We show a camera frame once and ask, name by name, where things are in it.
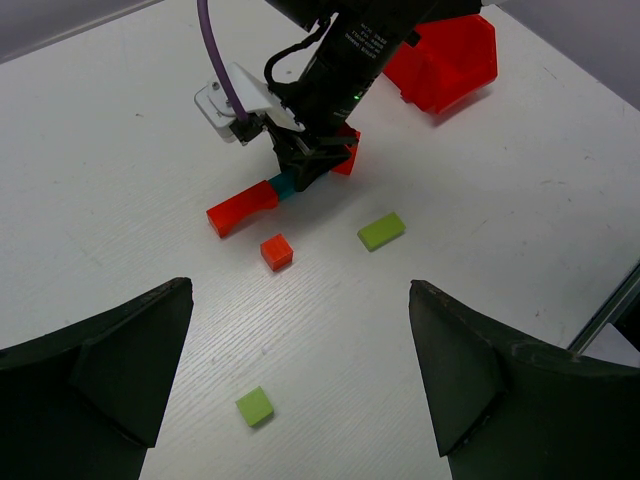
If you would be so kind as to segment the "red arch block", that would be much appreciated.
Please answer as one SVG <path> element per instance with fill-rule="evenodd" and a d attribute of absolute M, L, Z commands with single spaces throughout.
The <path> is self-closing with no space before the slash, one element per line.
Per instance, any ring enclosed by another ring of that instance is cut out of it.
<path fill-rule="evenodd" d="M 218 237 L 225 238 L 251 215 L 273 209 L 278 204 L 278 193 L 268 181 L 263 180 L 211 207 L 206 215 Z"/>

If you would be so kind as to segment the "teal long block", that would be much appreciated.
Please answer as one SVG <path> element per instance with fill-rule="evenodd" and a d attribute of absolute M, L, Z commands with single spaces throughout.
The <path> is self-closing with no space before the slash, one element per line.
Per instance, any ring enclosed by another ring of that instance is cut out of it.
<path fill-rule="evenodd" d="M 280 202 L 290 198 L 297 193 L 295 189 L 295 178 L 290 172 L 281 172 L 280 174 L 268 180 L 270 186 L 274 189 Z"/>

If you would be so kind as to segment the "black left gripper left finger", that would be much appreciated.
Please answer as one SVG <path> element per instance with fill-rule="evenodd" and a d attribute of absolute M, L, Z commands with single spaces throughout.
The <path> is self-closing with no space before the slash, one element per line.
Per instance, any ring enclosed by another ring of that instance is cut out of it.
<path fill-rule="evenodd" d="M 192 282 L 1 352 L 4 479 L 137 479 L 190 325 Z"/>

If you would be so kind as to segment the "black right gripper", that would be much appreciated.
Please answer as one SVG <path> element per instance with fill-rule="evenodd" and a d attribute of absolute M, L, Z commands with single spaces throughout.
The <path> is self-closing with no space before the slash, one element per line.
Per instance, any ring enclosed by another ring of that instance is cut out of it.
<path fill-rule="evenodd" d="M 269 59 L 269 68 L 287 56 L 319 46 L 298 80 L 269 79 L 269 90 L 305 126 L 295 133 L 269 122 L 279 167 L 294 173 L 303 192 L 319 177 L 346 162 L 357 143 L 347 119 L 400 45 L 420 23 L 418 9 L 281 9 L 309 35 Z"/>

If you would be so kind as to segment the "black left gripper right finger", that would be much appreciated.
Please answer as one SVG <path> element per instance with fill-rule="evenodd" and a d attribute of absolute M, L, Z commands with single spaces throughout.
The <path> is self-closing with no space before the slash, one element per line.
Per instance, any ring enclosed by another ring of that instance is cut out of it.
<path fill-rule="evenodd" d="M 409 318 L 438 453 L 455 479 L 635 479 L 639 372 L 487 317 L 424 280 Z"/>

